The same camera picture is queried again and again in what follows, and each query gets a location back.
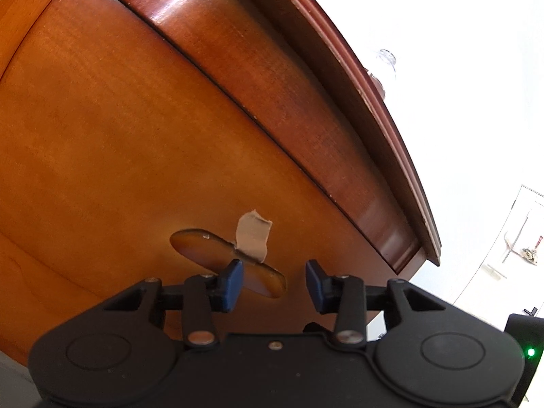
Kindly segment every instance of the screw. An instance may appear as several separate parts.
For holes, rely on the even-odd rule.
[[[343,344],[355,345],[361,343],[364,340],[364,336],[354,329],[345,329],[336,333],[336,339]]]
[[[213,333],[205,330],[193,331],[187,336],[187,340],[193,345],[206,346],[213,344],[216,340],[216,337]]]
[[[273,342],[270,342],[268,344],[268,348],[270,348],[271,350],[274,350],[274,351],[281,350],[283,347],[284,347],[284,345],[281,342],[279,342],[278,340],[274,340]]]

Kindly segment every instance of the gray floor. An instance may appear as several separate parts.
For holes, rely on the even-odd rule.
[[[39,401],[28,369],[0,351],[0,408],[32,408]]]

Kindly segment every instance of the tape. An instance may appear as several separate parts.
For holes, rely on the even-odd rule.
[[[264,262],[268,252],[270,227],[272,221],[260,216],[256,210],[243,214],[236,227],[236,250],[259,263]]]

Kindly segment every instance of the wooden furniture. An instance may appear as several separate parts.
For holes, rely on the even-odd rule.
[[[311,258],[370,285],[439,264],[402,139],[315,1],[0,0],[0,35],[0,349],[17,361],[134,282],[233,256],[247,288],[223,331],[330,326]],[[232,243],[252,210],[272,221],[262,264]]]

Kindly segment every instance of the black device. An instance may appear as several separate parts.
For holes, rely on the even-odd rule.
[[[315,260],[306,285],[319,313],[338,313],[332,332],[220,341],[211,313],[231,311],[242,282],[240,260],[183,285],[149,278],[54,328],[29,355],[39,407],[506,408],[544,348],[539,318],[513,315],[503,333],[405,280],[369,287]],[[182,310],[183,340],[163,332],[166,310]],[[368,310],[387,327],[372,342]]]

